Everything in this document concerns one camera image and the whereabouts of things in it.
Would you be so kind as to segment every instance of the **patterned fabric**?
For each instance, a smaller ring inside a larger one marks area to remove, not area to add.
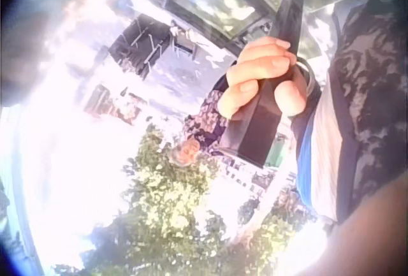
[[[221,91],[211,91],[201,105],[199,114],[189,115],[184,121],[185,139],[194,137],[200,143],[200,150],[211,156],[222,155],[218,146],[228,124],[228,120],[221,116],[217,109],[221,96]]]
[[[351,10],[310,118],[311,202],[335,221],[407,166],[406,23],[403,0]],[[301,180],[308,173],[298,162]]]
[[[355,8],[332,63],[360,145],[351,210],[407,166],[407,9]]]

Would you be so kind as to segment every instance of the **sunlight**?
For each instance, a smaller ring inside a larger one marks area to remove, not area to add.
[[[173,16],[165,10],[153,5],[148,0],[132,0],[133,6],[137,11],[152,17],[153,19],[171,25]]]
[[[232,10],[235,9],[235,8],[238,8],[237,0],[224,0],[224,4],[228,8],[231,8]]]
[[[292,276],[316,262],[326,249],[326,232],[320,223],[306,224],[279,258],[277,274]]]

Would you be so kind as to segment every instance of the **woman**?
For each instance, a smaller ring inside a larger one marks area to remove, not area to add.
[[[227,88],[226,75],[223,75],[204,100],[200,112],[185,119],[184,141],[173,149],[170,156],[175,164],[188,166],[194,163],[200,151],[209,156],[222,155],[217,148],[228,120],[220,115],[217,104]]]
[[[337,223],[407,166],[406,5],[396,0],[351,10],[322,91],[316,85],[308,91],[310,77],[297,68],[293,81],[275,90],[279,108],[292,118],[302,201]],[[275,38],[248,44],[227,72],[219,113],[231,118],[256,95],[258,80],[294,66],[288,48]]]

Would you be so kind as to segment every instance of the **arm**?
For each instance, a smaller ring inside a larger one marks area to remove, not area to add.
[[[406,275],[407,188],[404,173],[364,201],[299,275]]]
[[[312,82],[312,79],[302,68],[300,68],[300,71],[309,86],[309,83]],[[310,93],[308,92],[307,95],[306,108],[302,113],[291,118],[291,129],[296,139],[296,158],[299,156],[303,135],[305,133],[309,118],[312,115],[313,111],[316,109],[317,103],[319,102],[321,96],[319,85],[314,82],[313,84],[311,84],[311,86],[312,88],[310,88]]]
[[[228,123],[217,106],[226,88],[228,83],[223,75],[201,104],[199,114],[188,115],[184,121],[184,137],[194,137],[200,143],[200,150],[213,156],[221,154],[218,145]]]

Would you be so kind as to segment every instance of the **floral shirt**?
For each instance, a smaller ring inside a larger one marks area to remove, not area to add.
[[[200,143],[200,150],[211,156],[221,156],[219,141],[228,120],[218,112],[217,104],[223,92],[212,90],[201,105],[197,115],[188,115],[184,120],[185,139],[194,137]]]

